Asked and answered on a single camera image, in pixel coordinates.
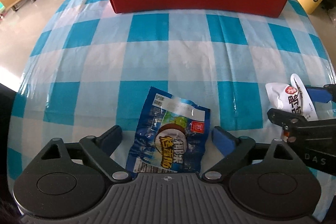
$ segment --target plastic bag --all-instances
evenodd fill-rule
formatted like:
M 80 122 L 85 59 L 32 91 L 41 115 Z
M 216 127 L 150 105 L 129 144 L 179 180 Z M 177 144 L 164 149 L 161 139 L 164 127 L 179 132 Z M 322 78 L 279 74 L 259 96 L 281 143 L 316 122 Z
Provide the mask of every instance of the plastic bag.
M 308 121 L 318 120 L 314 105 L 298 75 L 292 74 L 291 85 L 283 83 L 266 84 L 271 105 L 276 109 L 303 115 Z
M 133 173 L 199 172 L 210 109 L 151 87 L 126 169 Z

